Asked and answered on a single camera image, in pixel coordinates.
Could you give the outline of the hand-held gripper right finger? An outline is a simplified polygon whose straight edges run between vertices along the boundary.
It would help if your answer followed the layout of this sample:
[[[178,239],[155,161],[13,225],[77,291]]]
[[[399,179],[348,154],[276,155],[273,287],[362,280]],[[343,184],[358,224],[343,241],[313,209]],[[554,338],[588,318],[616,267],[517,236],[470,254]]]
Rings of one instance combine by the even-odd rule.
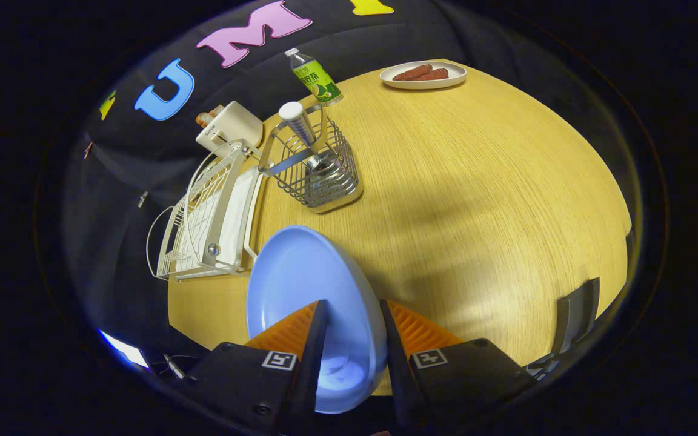
[[[399,424],[409,431],[473,431],[536,384],[488,339],[459,339],[391,300],[380,307],[391,396]]]

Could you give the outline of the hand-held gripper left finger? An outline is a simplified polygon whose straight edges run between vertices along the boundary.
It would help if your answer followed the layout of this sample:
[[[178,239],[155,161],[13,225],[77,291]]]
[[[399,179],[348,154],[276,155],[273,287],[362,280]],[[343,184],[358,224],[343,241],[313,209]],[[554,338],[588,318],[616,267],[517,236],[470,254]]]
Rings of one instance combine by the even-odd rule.
[[[309,431],[327,320],[318,300],[246,344],[222,342],[189,371],[188,396],[245,434]]]

